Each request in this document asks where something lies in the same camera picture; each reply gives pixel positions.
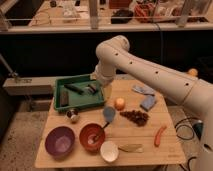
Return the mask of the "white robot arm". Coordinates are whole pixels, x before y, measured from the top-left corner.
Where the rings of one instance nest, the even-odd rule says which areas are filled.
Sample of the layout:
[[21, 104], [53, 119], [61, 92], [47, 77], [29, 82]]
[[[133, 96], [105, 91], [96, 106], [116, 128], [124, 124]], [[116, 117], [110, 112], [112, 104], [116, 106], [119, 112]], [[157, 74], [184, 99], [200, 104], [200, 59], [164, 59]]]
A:
[[213, 169], [213, 84], [195, 76], [138, 58], [129, 53], [130, 44], [119, 35], [96, 47], [99, 59], [94, 75], [110, 84], [119, 69], [162, 93], [168, 99], [198, 114], [204, 123], [195, 171]]

